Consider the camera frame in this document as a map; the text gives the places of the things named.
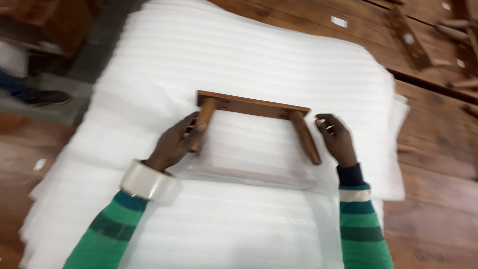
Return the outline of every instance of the foam sheet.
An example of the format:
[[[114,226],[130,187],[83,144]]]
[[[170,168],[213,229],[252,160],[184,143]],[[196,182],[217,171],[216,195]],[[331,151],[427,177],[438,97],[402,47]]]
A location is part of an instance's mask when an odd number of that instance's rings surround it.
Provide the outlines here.
[[[130,15],[84,122],[45,179],[24,227],[22,267],[59,269],[106,206],[132,158],[147,158],[159,135],[195,111],[196,90],[312,108],[306,121],[323,164],[311,191],[208,181],[173,167],[173,197],[150,203],[121,268],[342,268],[336,162],[314,131],[313,115],[333,112],[353,133],[374,204],[400,200],[396,136],[408,107],[392,76],[363,47],[255,22],[200,0],[155,0]],[[244,154],[271,150],[287,121],[217,113],[213,136]],[[228,167],[232,156],[225,151]],[[269,165],[263,158],[254,159]]]

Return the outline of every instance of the jeans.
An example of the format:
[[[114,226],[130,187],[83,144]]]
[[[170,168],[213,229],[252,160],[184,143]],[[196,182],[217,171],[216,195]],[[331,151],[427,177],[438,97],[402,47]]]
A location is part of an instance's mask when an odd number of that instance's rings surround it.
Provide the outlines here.
[[[32,88],[22,78],[12,77],[0,69],[0,89],[6,90],[10,96],[25,101],[32,95]]]

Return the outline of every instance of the shoe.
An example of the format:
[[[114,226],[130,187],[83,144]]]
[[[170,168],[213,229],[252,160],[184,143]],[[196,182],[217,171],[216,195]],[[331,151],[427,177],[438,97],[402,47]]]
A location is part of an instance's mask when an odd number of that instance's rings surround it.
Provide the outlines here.
[[[38,107],[50,104],[62,105],[71,101],[71,96],[58,90],[31,89],[28,98],[21,100],[23,103]]]

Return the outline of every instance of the hand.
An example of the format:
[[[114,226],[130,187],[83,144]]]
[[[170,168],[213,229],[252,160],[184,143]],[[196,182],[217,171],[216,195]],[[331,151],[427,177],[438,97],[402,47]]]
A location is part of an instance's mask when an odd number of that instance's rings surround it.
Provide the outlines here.
[[[204,123],[195,126],[191,133],[184,138],[184,134],[189,129],[188,127],[194,124],[198,115],[199,112],[196,111],[166,130],[159,138],[153,153],[146,160],[146,165],[163,173],[166,168],[177,164],[183,159],[194,143],[201,137],[206,127]]]
[[[337,160],[340,167],[357,164],[357,157],[350,132],[333,114],[317,114],[315,125],[322,134],[327,150]]]

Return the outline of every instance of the green striped sleeve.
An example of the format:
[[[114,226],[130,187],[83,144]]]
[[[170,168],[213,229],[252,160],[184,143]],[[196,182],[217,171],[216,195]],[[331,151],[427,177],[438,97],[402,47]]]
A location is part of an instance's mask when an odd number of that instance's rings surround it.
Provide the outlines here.
[[[339,186],[340,237],[346,269],[392,269],[368,184]]]
[[[93,220],[63,269],[116,269],[147,202],[119,191]]]

